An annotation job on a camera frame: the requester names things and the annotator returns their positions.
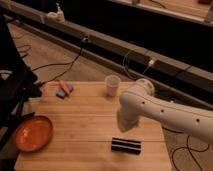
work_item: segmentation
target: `floor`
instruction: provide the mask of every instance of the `floor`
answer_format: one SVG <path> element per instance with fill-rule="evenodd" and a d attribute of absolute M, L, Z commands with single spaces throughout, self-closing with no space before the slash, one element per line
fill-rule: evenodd
<path fill-rule="evenodd" d="M 27 52 L 28 56 L 24 58 L 24 61 L 31 69 L 36 67 L 50 64 L 72 61 L 76 57 L 76 53 L 64 49 L 50 41 L 47 41 L 31 32 L 24 30 L 21 26 L 9 24 L 11 34 L 14 38 L 16 46 L 30 45 L 30 50 Z M 26 51 L 29 46 L 18 48 L 19 51 Z M 52 66 L 45 67 L 43 69 L 35 71 L 40 81 L 48 81 L 54 78 L 56 75 L 62 73 L 67 69 L 67 66 Z M 127 76 L 116 73 L 115 71 L 106 68 L 94 61 L 88 60 L 85 57 L 80 58 L 75 62 L 73 68 L 64 74 L 60 79 L 75 80 L 75 81 L 102 81 L 109 74 L 118 75 L 122 81 L 130 80 Z M 29 111 L 35 111 L 36 104 L 39 99 L 31 100 L 29 104 L 25 106 L 25 113 Z M 169 155 L 172 159 L 172 153 L 178 147 L 186 146 L 186 134 L 179 134 L 164 130 L 166 145 Z M 193 137 L 190 138 L 190 147 L 197 150 L 203 150 L 207 144 L 201 142 Z M 206 152 L 192 152 L 204 171 L 213 170 L 213 148 Z M 5 146 L 0 153 L 0 159 L 14 159 L 17 157 L 18 151 L 15 148 L 13 139 Z M 175 153 L 175 164 L 181 171 L 199 171 L 199 167 L 193 161 L 189 152 L 182 148 Z"/>

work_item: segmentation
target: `dark wall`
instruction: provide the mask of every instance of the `dark wall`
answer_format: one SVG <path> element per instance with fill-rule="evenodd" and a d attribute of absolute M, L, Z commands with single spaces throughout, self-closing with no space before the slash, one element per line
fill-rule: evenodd
<path fill-rule="evenodd" d="M 55 10 L 55 0 L 15 0 Z M 60 0 L 67 20 L 213 72 L 213 28 L 107 0 Z"/>

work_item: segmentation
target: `paper cup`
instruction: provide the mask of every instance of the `paper cup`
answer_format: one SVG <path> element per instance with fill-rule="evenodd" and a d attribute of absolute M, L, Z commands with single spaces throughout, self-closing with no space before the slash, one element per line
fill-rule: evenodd
<path fill-rule="evenodd" d="M 117 94 L 117 90 L 121 79 L 116 75 L 109 75 L 105 78 L 106 93 L 108 96 L 114 97 Z"/>

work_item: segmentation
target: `black object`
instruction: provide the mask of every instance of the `black object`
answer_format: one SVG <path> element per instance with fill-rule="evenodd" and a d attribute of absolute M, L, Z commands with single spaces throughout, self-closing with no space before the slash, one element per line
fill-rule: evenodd
<path fill-rule="evenodd" d="M 29 97 L 40 97 L 41 91 L 35 84 L 37 76 L 24 63 L 15 47 L 1 8 L 0 28 L 0 71 L 10 72 L 7 77 L 0 73 L 0 129 L 7 127 L 0 139 L 1 150 L 17 126 L 34 115 L 30 113 L 21 116 L 24 102 Z"/>
<path fill-rule="evenodd" d="M 141 142 L 135 140 L 126 140 L 121 138 L 112 138 L 112 151 L 120 151 L 131 154 L 141 153 Z"/>

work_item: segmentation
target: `wire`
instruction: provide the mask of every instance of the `wire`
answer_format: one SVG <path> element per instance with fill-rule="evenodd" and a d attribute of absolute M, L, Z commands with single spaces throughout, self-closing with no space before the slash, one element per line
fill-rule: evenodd
<path fill-rule="evenodd" d="M 178 147 L 178 148 L 176 148 L 176 149 L 172 152 L 172 163 L 173 163 L 173 166 L 175 167 L 175 169 L 176 169 L 177 171 L 180 171 L 180 169 L 177 167 L 177 165 L 176 165 L 176 163 L 175 163 L 175 153 L 176 153 L 177 151 L 181 150 L 181 149 L 186 149 L 186 150 L 189 152 L 190 156 L 192 157 L 193 161 L 194 161 L 194 162 L 196 163 L 196 165 L 199 167 L 199 169 L 200 169 L 201 171 L 203 171 L 201 165 L 199 164 L 199 162 L 197 161 L 197 159 L 195 158 L 195 156 L 192 154 L 192 151 L 194 151 L 194 152 L 199 152 L 199 153 L 201 153 L 201 152 L 206 152 L 206 151 L 210 148 L 210 145 L 207 144 L 207 147 L 206 147 L 206 148 L 204 148 L 204 149 L 202 149 L 202 150 L 197 150 L 197 149 L 191 148 L 191 147 L 189 146 L 189 138 L 190 138 L 190 136 L 188 135 L 188 136 L 187 136 L 187 139 L 186 139 L 186 146 Z"/>
<path fill-rule="evenodd" d="M 54 64 L 43 65 L 43 66 L 40 66 L 40 67 L 38 67 L 38 68 L 33 69 L 32 71 L 36 71 L 36 70 L 38 70 L 38 69 L 45 68 L 45 67 L 49 67 L 49 66 L 69 65 L 69 67 L 68 67 L 64 72 L 62 72 L 62 73 L 56 75 L 55 77 L 53 77 L 52 79 L 50 79 L 50 80 L 48 80 L 48 81 L 42 82 L 41 84 L 43 85 L 43 84 L 46 84 L 46 83 L 48 83 L 48 82 L 50 82 L 50 81 L 54 81 L 54 80 L 56 80 L 57 78 L 59 78 L 59 77 L 61 77 L 62 75 L 64 75 L 65 73 L 67 73 L 70 69 L 72 69 L 74 63 L 75 63 L 75 62 L 77 61 L 77 59 L 81 56 L 82 51 L 83 51 L 83 47 L 80 48 L 80 51 L 79 51 L 78 55 L 77 55 L 77 56 L 74 58 L 74 60 L 72 60 L 71 62 L 66 62 L 66 63 L 54 63 Z"/>
<path fill-rule="evenodd" d="M 167 9 L 166 6 L 163 5 L 163 4 L 160 3 L 160 2 L 157 2 L 157 1 L 155 1 L 155 0 L 149 0 L 149 1 L 155 3 L 155 4 L 159 5 L 159 6 L 161 6 L 161 7 L 164 8 L 164 9 Z"/>
<path fill-rule="evenodd" d="M 169 129 L 169 128 L 166 128 L 166 127 L 163 127 L 163 126 L 162 126 L 162 129 L 169 131 L 169 132 L 172 132 L 172 133 L 175 133 L 175 134 L 184 134 L 184 132 L 175 131 L 175 130 L 172 130 L 172 129 Z"/>
<path fill-rule="evenodd" d="M 126 73 L 126 75 L 132 79 L 132 80 L 137 80 L 138 77 L 134 77 L 130 74 L 129 72 L 129 64 L 130 64 L 130 60 L 128 58 L 128 56 L 135 50 L 138 50 L 138 49 L 141 49 L 141 47 L 136 47 L 136 48 L 133 48 L 133 49 L 130 49 L 125 55 L 124 55 L 124 58 L 123 58 L 123 62 L 122 62 L 122 65 L 123 65 L 123 69 L 124 69 L 124 72 Z M 145 74 L 145 72 L 147 72 L 147 70 L 150 68 L 150 66 L 147 66 L 145 68 L 145 70 L 143 71 L 143 75 Z"/>
<path fill-rule="evenodd" d="M 24 36 L 26 36 L 26 35 L 28 35 L 28 34 L 30 34 L 30 33 L 24 33 L 24 34 L 22 34 L 21 36 L 12 37 L 12 38 L 13 38 L 13 39 L 21 39 L 21 38 L 23 38 Z"/>
<path fill-rule="evenodd" d="M 191 67 L 192 67 L 192 65 L 189 65 L 189 66 L 187 66 L 185 69 L 182 69 L 182 70 L 178 71 L 178 72 L 174 75 L 174 78 L 177 78 L 177 76 L 180 75 L 181 73 L 184 73 L 184 72 L 188 71 Z"/>
<path fill-rule="evenodd" d="M 16 48 L 18 49 L 19 53 L 25 53 L 31 49 L 31 45 L 22 45 L 22 46 L 17 46 Z"/>

